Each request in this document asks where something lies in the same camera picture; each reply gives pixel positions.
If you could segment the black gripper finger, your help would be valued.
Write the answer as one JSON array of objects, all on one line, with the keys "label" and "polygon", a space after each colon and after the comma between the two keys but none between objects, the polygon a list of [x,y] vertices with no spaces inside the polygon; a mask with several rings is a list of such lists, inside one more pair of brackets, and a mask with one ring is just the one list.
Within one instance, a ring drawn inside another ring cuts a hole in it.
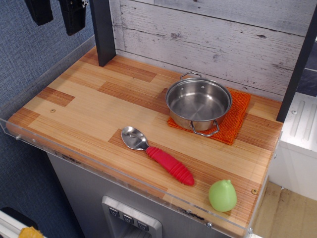
[{"label": "black gripper finger", "polygon": [[44,25],[53,20],[50,0],[25,0],[32,19],[38,25]]},{"label": "black gripper finger", "polygon": [[61,0],[60,7],[66,33],[72,36],[86,26],[86,0]]}]

